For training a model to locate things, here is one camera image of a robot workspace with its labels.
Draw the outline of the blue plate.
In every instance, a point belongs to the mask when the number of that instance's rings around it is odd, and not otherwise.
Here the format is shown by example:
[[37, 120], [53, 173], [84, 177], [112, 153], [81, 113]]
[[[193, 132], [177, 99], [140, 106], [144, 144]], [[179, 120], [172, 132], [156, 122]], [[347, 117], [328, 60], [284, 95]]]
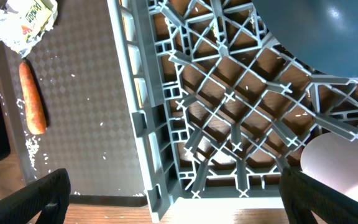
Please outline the blue plate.
[[303, 63], [358, 78], [358, 0], [255, 0], [272, 35]]

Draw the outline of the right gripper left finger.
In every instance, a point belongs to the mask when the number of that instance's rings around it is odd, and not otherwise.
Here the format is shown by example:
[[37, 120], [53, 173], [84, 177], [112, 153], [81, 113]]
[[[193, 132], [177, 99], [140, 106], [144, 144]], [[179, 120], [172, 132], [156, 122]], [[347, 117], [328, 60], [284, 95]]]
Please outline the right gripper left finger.
[[0, 223], [63, 223], [70, 204], [71, 185], [66, 169], [57, 169], [0, 200]]

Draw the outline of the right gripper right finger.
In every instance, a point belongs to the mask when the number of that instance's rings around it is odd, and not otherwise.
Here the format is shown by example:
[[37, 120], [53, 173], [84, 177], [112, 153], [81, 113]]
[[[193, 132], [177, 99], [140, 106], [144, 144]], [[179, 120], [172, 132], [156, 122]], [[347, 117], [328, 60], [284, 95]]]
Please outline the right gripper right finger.
[[358, 202], [291, 167], [282, 170], [279, 192], [290, 223], [358, 223]]

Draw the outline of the pink cup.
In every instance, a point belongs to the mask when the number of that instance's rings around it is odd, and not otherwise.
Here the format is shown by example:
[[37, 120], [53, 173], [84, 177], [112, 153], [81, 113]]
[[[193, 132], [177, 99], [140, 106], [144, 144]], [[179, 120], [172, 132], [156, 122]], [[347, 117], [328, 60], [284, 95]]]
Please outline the pink cup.
[[303, 173], [358, 202], [358, 139], [322, 134], [303, 149], [300, 164]]

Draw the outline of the silver foil wrapper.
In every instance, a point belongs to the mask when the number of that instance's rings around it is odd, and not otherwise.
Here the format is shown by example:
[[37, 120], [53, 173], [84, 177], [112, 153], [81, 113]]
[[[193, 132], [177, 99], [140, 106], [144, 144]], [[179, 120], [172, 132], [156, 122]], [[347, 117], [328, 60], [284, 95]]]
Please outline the silver foil wrapper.
[[22, 58], [41, 40], [44, 31], [33, 31], [18, 14], [0, 9], [0, 41]]

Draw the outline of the brown serving tray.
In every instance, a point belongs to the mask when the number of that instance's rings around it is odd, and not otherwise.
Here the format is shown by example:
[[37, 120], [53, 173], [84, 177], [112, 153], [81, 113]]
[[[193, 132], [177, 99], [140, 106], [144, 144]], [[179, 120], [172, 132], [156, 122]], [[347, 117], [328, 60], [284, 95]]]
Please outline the brown serving tray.
[[25, 184], [64, 168], [73, 203], [147, 203], [108, 3], [58, 2], [53, 29], [27, 56], [47, 119], [27, 128], [21, 57], [0, 42], [0, 98]]

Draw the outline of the yellow green snack packet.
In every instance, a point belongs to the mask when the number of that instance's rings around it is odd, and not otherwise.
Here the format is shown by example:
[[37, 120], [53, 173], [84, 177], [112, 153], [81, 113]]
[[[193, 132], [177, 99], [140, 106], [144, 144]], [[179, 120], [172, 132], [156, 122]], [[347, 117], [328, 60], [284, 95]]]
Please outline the yellow green snack packet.
[[52, 12], [41, 0], [23, 1], [23, 7], [19, 13], [20, 25], [24, 40], [28, 42], [45, 29]]

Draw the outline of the orange carrot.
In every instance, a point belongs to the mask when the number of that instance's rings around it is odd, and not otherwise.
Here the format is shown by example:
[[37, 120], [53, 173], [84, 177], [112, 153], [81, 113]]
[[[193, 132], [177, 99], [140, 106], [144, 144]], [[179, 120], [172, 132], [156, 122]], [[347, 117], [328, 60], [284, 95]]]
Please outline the orange carrot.
[[19, 65], [19, 78], [25, 101], [25, 117], [29, 131], [43, 134], [47, 128], [42, 101], [29, 65], [23, 60]]

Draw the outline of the grey dishwasher rack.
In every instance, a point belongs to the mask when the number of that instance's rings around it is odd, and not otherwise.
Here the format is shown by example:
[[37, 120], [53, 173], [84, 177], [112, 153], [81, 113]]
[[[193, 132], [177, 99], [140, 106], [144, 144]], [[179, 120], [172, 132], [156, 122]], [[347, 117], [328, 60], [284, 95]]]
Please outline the grey dishwasher rack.
[[153, 222], [181, 203], [281, 209], [281, 167], [358, 140], [358, 78], [310, 67], [252, 1], [108, 2]]

